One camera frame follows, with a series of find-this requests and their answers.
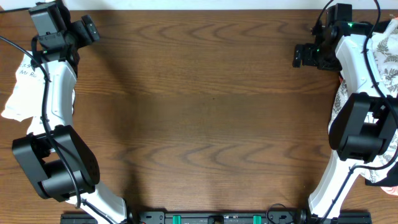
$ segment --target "green tape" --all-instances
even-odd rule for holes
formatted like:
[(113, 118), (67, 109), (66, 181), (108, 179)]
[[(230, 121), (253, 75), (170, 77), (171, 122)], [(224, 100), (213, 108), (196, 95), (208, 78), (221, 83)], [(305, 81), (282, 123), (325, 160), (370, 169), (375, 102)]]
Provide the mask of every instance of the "green tape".
[(181, 216), (180, 215), (173, 215), (173, 224), (181, 224)]
[(253, 224), (261, 224), (261, 216), (253, 215)]

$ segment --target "wooden table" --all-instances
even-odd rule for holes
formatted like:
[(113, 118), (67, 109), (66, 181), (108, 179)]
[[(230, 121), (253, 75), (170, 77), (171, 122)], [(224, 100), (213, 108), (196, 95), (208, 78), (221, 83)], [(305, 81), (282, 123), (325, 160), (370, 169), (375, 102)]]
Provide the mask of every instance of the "wooden table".
[[(292, 68), (319, 12), (72, 12), (73, 21), (90, 14), (101, 34), (79, 50), (73, 119), (102, 181), (135, 209), (304, 207), (328, 163), (339, 85), (336, 73)], [(27, 12), (1, 14), (0, 30), (26, 49), (36, 33)], [(0, 105), (21, 60), (0, 43)], [(0, 223), (59, 223), (73, 207), (42, 200), (11, 152), (30, 120), (0, 124)], [(397, 202), (360, 177), (343, 208), (397, 223)]]

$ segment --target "wood grain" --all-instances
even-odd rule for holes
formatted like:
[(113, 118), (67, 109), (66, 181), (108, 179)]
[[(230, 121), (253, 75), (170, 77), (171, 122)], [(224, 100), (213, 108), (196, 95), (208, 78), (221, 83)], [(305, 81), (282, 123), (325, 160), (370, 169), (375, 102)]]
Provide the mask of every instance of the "wood grain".
[[(75, 11), (101, 34), (79, 51), (75, 129), (101, 179), (136, 209), (304, 207), (330, 156), (338, 76), (292, 68), (319, 11)], [(384, 11), (388, 19), (392, 11)], [(355, 11), (373, 21), (374, 11)], [(1, 35), (29, 49), (27, 12)], [(22, 54), (0, 43), (0, 105)], [(0, 223), (58, 223), (73, 207), (37, 196), (11, 152), (30, 120), (0, 118)], [(396, 223), (396, 197), (359, 178), (343, 207)]]

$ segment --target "white wall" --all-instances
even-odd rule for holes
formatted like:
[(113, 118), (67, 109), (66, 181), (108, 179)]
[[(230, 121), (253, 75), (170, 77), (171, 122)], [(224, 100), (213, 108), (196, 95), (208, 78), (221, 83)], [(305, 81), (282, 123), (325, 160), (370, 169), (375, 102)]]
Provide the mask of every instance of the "white wall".
[[(0, 0), (4, 10), (35, 6), (43, 0)], [(322, 9), (329, 0), (63, 0), (69, 10), (89, 9)], [(354, 9), (375, 9), (372, 0), (335, 1)], [(398, 0), (379, 0), (381, 9), (398, 9)]]

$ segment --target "patterned cloth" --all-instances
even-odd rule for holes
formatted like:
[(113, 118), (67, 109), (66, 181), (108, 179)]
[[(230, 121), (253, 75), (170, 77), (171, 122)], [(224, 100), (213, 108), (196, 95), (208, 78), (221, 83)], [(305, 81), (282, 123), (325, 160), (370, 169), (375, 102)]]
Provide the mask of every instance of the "patterned cloth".
[[(383, 34), (375, 33), (372, 36), (373, 41), (373, 54), (377, 63), (380, 76), (387, 89), (391, 92), (392, 96), (397, 96), (398, 93), (398, 18), (391, 20), (389, 26)], [(331, 114), (329, 129), (332, 122), (336, 119), (337, 114), (340, 112), (344, 104), (348, 100), (347, 85), (345, 80), (337, 91), (335, 103)], [(375, 123), (371, 115), (368, 115), (365, 122)], [(398, 145), (398, 135), (395, 133), (390, 146), (386, 153), (381, 156), (376, 156), (375, 160), (367, 165), (373, 167), (383, 166), (388, 163), (393, 157)], [(372, 183), (378, 182), (387, 177), (389, 169), (384, 170), (363, 170), (361, 175)]]

